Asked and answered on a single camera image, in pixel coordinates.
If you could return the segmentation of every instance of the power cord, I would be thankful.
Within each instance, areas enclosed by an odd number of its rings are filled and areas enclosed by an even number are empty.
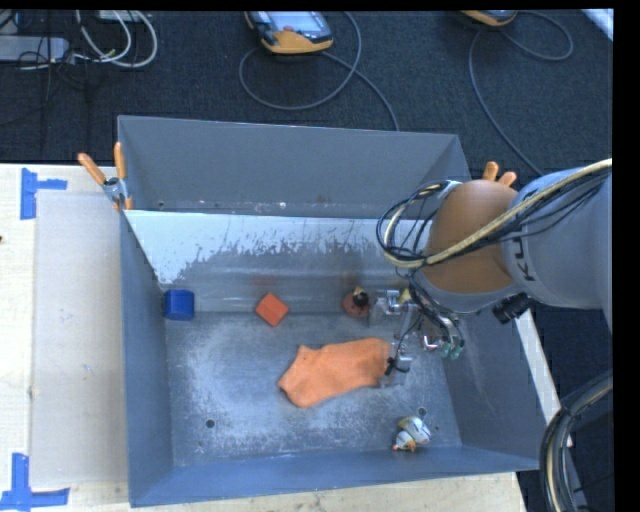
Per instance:
[[[239,78],[240,78],[240,84],[242,85],[243,89],[246,91],[246,93],[249,96],[251,96],[258,103],[261,103],[262,105],[265,105],[267,107],[274,108],[274,109],[277,109],[277,110],[290,110],[290,111],[292,111],[292,110],[307,110],[307,109],[310,109],[310,108],[318,107],[318,106],[326,103],[327,101],[331,100],[332,98],[334,98],[340,91],[342,91],[346,87],[346,85],[351,81],[351,78],[355,74],[358,77],[360,77],[369,87],[371,87],[371,89],[373,89],[373,91],[382,100],[382,102],[384,103],[387,111],[389,112],[389,115],[391,116],[391,120],[393,122],[394,129],[396,131],[400,131],[400,126],[398,124],[398,120],[396,119],[395,113],[393,112],[393,108],[391,107],[391,105],[389,104],[387,99],[384,97],[382,92],[380,92],[380,90],[373,84],[373,82],[371,82],[371,80],[369,80],[365,75],[363,75],[360,71],[358,71],[356,69],[356,67],[358,66],[358,63],[360,62],[360,56],[362,54],[362,37],[361,37],[361,34],[360,34],[360,28],[358,27],[358,24],[356,23],[356,21],[353,18],[353,16],[351,16],[351,14],[346,12],[346,11],[344,12],[344,15],[349,19],[349,21],[353,25],[353,27],[355,29],[355,32],[356,32],[356,37],[358,38],[358,46],[357,46],[356,57],[355,57],[355,60],[354,60],[353,64],[349,64],[349,63],[345,62],[344,60],[340,59],[339,57],[336,57],[335,55],[331,55],[331,54],[326,53],[326,52],[321,52],[320,53],[320,55],[322,55],[323,57],[326,57],[326,58],[328,58],[328,59],[330,59],[330,60],[332,60],[334,62],[337,62],[338,64],[346,67],[349,70],[349,73],[347,74],[347,77],[342,81],[342,83],[333,92],[331,92],[330,94],[328,94],[324,98],[321,98],[318,101],[314,101],[314,102],[306,104],[306,105],[289,106],[289,105],[278,105],[278,104],[275,104],[275,103],[268,102],[268,101],[260,98],[254,92],[252,92],[251,89],[249,88],[249,86],[246,84],[245,79],[244,79],[244,65],[245,65],[245,62],[247,61],[247,59],[251,55],[253,55],[258,50],[258,48],[253,48],[253,49],[249,50],[245,54],[245,56],[242,58],[242,60],[240,61],[240,65],[238,66],[238,75],[239,75]]]
[[[150,52],[149,56],[146,59],[144,59],[144,60],[142,60],[140,62],[136,62],[135,56],[134,56],[133,61],[125,62],[125,61],[123,61],[123,59],[129,54],[129,51],[131,50],[133,37],[131,35],[131,31],[129,30],[129,27],[127,27],[127,24],[122,19],[122,16],[120,16],[118,11],[114,10],[113,14],[114,14],[116,20],[118,21],[118,23],[120,24],[120,26],[122,27],[122,30],[123,30],[126,38],[127,38],[127,43],[126,43],[126,46],[125,46],[124,50],[122,50],[120,53],[117,53],[117,54],[115,52],[115,49],[112,49],[112,50],[110,50],[109,52],[106,52],[106,53],[103,52],[98,47],[98,45],[96,45],[94,40],[89,35],[89,31],[87,30],[87,28],[83,24],[82,15],[80,13],[80,9],[76,9],[75,10],[75,18],[76,18],[76,21],[78,22],[78,25],[80,26],[80,32],[82,33],[82,36],[84,37],[85,41],[89,44],[91,49],[98,55],[98,57],[97,58],[96,57],[91,57],[89,55],[85,55],[85,54],[82,54],[82,53],[74,53],[74,57],[76,57],[78,59],[82,59],[82,60],[87,60],[87,61],[90,61],[90,62],[100,63],[100,64],[109,63],[109,64],[113,64],[115,66],[120,66],[120,67],[128,68],[128,69],[141,68],[141,67],[147,66],[148,64],[153,62],[153,60],[156,58],[156,55],[158,53],[158,36],[156,34],[155,28],[151,24],[151,21],[149,21],[149,18],[145,14],[143,14],[141,11],[131,11],[131,12],[129,12],[129,16],[130,16],[131,19],[133,19],[133,15],[135,14],[137,17],[139,17],[139,19],[147,27],[149,35],[151,36],[152,48],[151,48],[151,52]]]
[[[531,55],[532,57],[535,57],[537,59],[540,60],[544,60],[544,61],[552,61],[552,62],[559,62],[559,61],[563,61],[568,59],[571,54],[573,53],[573,40],[571,38],[571,35],[569,34],[569,32],[562,26],[560,25],[560,23],[558,23],[557,21],[553,20],[552,18],[541,14],[539,12],[534,12],[534,11],[520,11],[520,13],[525,13],[525,14],[529,14],[532,16],[537,16],[543,20],[548,21],[549,23],[555,25],[556,27],[558,27],[562,33],[564,34],[564,36],[567,38],[567,41],[569,43],[569,47],[567,49],[567,51],[559,56],[553,56],[553,55],[544,55],[541,53],[537,53],[534,52],[533,50],[530,50],[528,48],[526,48],[525,46],[523,46],[520,42],[518,42],[516,39],[514,39],[511,35],[509,35],[505,29],[501,29],[498,30],[498,33],[500,33],[502,36],[504,36],[508,41],[510,41],[512,44],[514,44],[515,46],[517,46],[518,48],[520,48],[522,51],[524,51],[526,54]],[[480,94],[480,91],[478,89],[478,85],[476,83],[476,78],[473,72],[473,50],[478,42],[478,40],[480,39],[480,36],[485,33],[487,30],[486,29],[479,29],[478,32],[476,33],[475,37],[473,38],[473,41],[471,42],[471,46],[469,48],[469,57],[468,57],[468,67],[469,67],[469,76],[471,78],[471,86],[473,87],[473,92],[475,93],[476,97],[478,98],[478,101],[480,102],[480,106],[482,107],[482,110],[484,110],[485,114],[487,115],[489,121],[491,122],[491,124],[493,125],[493,127],[498,131],[498,133],[500,134],[500,136],[504,139],[504,141],[509,145],[509,147],[520,157],[522,158],[522,160],[524,160],[526,162],[526,164],[538,175],[538,176],[543,176],[544,173],[531,161],[529,160],[529,158],[527,158],[522,151],[520,151],[520,149],[511,141],[511,139],[509,139],[509,137],[507,137],[507,135],[504,133],[504,131],[502,130],[502,128],[500,127],[500,125],[498,124],[498,122],[495,120],[495,118],[493,117],[493,115],[491,114],[491,112],[489,111],[489,108],[487,107],[487,104],[484,102],[482,95]]]

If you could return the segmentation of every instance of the bin floor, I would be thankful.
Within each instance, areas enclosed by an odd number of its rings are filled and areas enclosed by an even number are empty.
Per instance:
[[[167,320],[175,465],[296,452],[390,449],[405,416],[423,417],[433,445],[461,444],[439,355],[409,340],[402,385],[359,388],[302,409],[277,382],[298,346],[365,337],[394,341],[398,318],[376,327],[344,314],[289,313],[276,327],[255,314],[197,312]]]

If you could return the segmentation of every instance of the orange sock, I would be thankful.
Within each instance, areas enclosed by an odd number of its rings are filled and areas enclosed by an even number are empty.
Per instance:
[[[391,345],[379,338],[325,345],[319,350],[301,345],[278,386],[298,407],[311,407],[352,389],[377,386],[390,352]]]

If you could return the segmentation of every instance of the orange handle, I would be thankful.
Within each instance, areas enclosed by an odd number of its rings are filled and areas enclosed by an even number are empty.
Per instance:
[[[113,159],[116,163],[116,172],[118,173],[118,178],[123,180],[127,177],[127,166],[124,163],[122,144],[120,142],[116,142],[113,146]]]
[[[78,153],[78,162],[87,170],[95,182],[102,186],[107,181],[107,177],[86,153]]]

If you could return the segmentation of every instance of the orange cube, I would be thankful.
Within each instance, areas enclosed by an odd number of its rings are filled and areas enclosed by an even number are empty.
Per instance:
[[[256,313],[272,327],[278,325],[288,312],[289,306],[271,292],[267,293],[256,307]]]

